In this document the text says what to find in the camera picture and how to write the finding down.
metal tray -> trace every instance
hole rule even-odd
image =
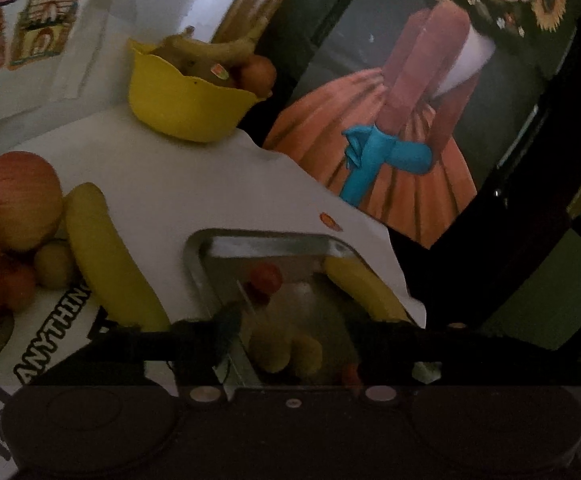
[[[189,238],[184,259],[209,316],[222,305],[235,301],[246,306],[240,283],[248,280],[256,264],[272,262],[284,276],[284,285],[273,295],[269,306],[257,310],[256,314],[246,309],[241,341],[235,342],[226,362],[216,370],[225,386],[288,384],[280,382],[280,377],[289,377],[257,373],[251,365],[244,344],[250,336],[254,316],[307,332],[321,342],[321,371],[309,382],[299,384],[332,385],[345,364],[357,362],[357,352],[342,315],[342,309],[350,308],[347,301],[352,300],[347,300],[347,296],[319,273],[325,256],[362,260],[346,243],[327,235],[209,229]]]

yellow banana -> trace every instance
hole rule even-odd
[[[228,43],[205,43],[194,40],[188,34],[168,36],[163,45],[177,49],[182,55],[205,57],[226,68],[239,66],[254,54],[255,46],[268,25],[266,18],[260,18],[253,29],[243,38]]]
[[[401,301],[357,258],[327,256],[323,270],[331,282],[357,301],[375,321],[408,321]]]
[[[70,247],[86,283],[108,317],[144,332],[165,332],[170,322],[157,295],[135,264],[94,184],[75,187],[64,202]]]

